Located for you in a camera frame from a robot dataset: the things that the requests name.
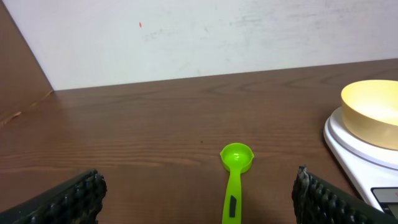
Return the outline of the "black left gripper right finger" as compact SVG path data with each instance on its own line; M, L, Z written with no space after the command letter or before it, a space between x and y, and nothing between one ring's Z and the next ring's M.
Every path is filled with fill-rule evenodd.
M397 224L397 219L353 197L338 187L298 168L292 189L299 224Z

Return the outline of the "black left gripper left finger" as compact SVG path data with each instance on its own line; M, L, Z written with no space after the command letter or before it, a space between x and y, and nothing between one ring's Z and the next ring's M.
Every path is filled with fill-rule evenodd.
M106 192L103 175L90 169L1 212L1 223L97 224Z

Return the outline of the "green plastic measuring scoop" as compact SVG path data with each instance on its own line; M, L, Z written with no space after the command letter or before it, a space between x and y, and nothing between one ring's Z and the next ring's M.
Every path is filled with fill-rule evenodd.
M222 224L241 224L241 174L248 171L254 159L251 148L242 143L231 143L220 152L224 168L229 172L223 205Z

